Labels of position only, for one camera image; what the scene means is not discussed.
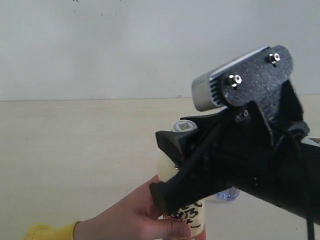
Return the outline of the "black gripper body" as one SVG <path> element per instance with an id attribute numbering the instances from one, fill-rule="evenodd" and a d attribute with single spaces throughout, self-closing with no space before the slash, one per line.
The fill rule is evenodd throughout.
<path id="1" fill-rule="evenodd" d="M 267 118 L 254 102 L 226 109 L 225 126 L 211 148 L 212 167 L 193 155 L 181 167 L 183 175 L 207 174 L 264 200 L 297 200 L 300 191 L 300 109 L 281 105 Z"/>

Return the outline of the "yellow sleeved forearm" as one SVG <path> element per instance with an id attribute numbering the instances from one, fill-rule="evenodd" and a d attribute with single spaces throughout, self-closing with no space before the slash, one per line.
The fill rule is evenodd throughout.
<path id="1" fill-rule="evenodd" d="M 73 240 L 76 221 L 60 228 L 54 228 L 47 224 L 36 224 L 29 228 L 23 237 L 24 240 Z"/>

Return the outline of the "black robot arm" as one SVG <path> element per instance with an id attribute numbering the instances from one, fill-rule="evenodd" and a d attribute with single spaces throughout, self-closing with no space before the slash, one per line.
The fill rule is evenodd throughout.
<path id="1" fill-rule="evenodd" d="M 149 187 L 165 214 L 234 187 L 320 222 L 320 148 L 307 143 L 309 128 L 301 117 L 267 118 L 250 102 L 189 120 L 196 129 L 155 134 L 159 149 L 178 168 Z"/>

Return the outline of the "bare human hand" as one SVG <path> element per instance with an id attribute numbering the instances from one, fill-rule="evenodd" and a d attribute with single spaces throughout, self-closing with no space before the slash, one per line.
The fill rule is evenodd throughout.
<path id="1" fill-rule="evenodd" d="M 191 227 L 164 214 L 152 199 L 150 184 L 159 177 L 137 187 L 102 213 L 78 222 L 73 230 L 74 240 L 157 240 L 189 239 Z"/>

